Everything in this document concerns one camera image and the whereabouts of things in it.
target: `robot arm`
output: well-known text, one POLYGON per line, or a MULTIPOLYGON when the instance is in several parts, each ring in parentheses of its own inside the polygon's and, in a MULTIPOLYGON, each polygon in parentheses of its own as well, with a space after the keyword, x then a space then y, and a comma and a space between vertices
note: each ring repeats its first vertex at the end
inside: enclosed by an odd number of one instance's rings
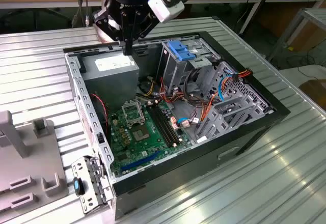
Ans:
POLYGON ((144 38, 159 22, 178 16, 187 0, 106 0, 105 8, 94 14, 98 28, 131 55, 132 44, 144 38))

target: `ram slot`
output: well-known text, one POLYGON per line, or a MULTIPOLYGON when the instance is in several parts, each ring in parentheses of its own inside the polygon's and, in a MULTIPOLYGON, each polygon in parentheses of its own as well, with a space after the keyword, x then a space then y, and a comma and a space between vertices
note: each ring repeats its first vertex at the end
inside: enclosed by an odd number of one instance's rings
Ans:
POLYGON ((173 147, 173 144, 178 144, 178 137, 176 136, 174 130, 172 129, 171 125, 169 124, 159 107, 147 107, 147 111, 150 117, 152 118, 154 124, 156 125, 159 133, 163 137, 166 145, 170 148, 173 147))

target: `aluminum extrusion table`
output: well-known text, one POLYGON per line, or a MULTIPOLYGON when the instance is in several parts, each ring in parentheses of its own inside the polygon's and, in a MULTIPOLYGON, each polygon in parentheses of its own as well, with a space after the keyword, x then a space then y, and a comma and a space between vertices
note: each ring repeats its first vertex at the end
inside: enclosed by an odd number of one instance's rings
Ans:
MULTIPOLYGON (((326 222, 325 112, 254 49, 212 18, 173 20, 149 37, 207 31, 290 110, 248 152, 142 207, 119 223, 326 222)), ((69 196, 8 223, 113 223, 111 211, 83 218, 70 164, 91 153, 72 100, 62 48, 98 44, 93 28, 0 36, 0 109, 19 126, 54 121, 69 196)))
POLYGON ((301 9, 296 14, 294 19, 291 21, 287 29, 278 39, 277 43, 273 47, 272 52, 266 58, 268 61, 271 61, 272 58, 275 57, 277 52, 279 51, 280 47, 284 42, 290 43, 291 41, 288 39, 291 35, 297 35, 296 32, 301 31, 301 25, 306 24, 308 21, 314 23, 319 28, 326 31, 326 9, 301 9))

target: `green circuit board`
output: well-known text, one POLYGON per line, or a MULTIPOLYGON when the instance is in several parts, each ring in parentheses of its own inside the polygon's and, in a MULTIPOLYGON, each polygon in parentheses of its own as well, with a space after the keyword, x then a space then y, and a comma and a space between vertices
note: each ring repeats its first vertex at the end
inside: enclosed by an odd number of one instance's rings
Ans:
MULTIPOLYGON (((161 110, 166 110, 167 113, 171 114, 165 102, 160 102, 158 106, 161 110)), ((141 108, 145 118, 143 125, 128 127, 122 109, 108 116, 111 122, 111 150, 115 158, 111 165, 111 170, 116 177, 125 175, 153 161, 160 160, 191 146, 186 133, 182 131, 181 135, 175 132, 178 138, 181 139, 179 144, 176 147, 168 147, 147 112, 146 107, 142 105, 141 108), (137 167, 132 167, 128 170, 123 170, 122 168, 151 155, 155 155, 152 160, 144 162, 137 167)))

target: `blue button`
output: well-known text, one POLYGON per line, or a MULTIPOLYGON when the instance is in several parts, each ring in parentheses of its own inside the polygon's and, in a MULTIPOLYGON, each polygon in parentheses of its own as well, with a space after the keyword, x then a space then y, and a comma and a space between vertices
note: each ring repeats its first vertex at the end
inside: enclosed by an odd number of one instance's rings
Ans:
POLYGON ((78 181, 75 181, 75 189, 79 189, 79 184, 78 184, 78 181))
POLYGON ((169 41, 168 46, 172 52, 177 55, 180 61, 193 60, 196 56, 189 52, 186 45, 183 45, 180 41, 169 41))

